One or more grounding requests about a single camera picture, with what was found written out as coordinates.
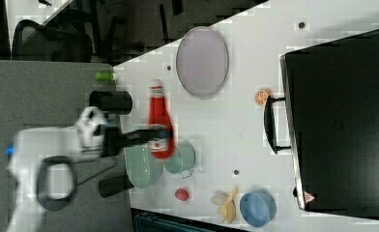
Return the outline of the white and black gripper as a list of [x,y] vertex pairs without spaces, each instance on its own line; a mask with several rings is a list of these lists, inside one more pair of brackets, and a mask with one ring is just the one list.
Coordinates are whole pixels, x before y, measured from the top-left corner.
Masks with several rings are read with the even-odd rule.
[[[75,128],[83,155],[107,158],[120,154],[121,148],[117,144],[117,137],[121,134],[121,130],[114,120],[107,120],[97,107],[86,107],[77,119]],[[164,126],[152,126],[121,135],[127,144],[144,144],[171,137],[172,131]]]

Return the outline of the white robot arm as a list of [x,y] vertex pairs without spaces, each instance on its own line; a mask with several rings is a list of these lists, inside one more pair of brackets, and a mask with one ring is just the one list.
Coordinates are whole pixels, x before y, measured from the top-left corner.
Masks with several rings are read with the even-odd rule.
[[84,108],[70,127],[19,131],[8,166],[17,187],[6,232],[38,232],[46,213],[73,203],[79,185],[77,163],[117,156],[124,148],[164,143],[172,137],[173,132],[162,125],[122,133],[95,106]]

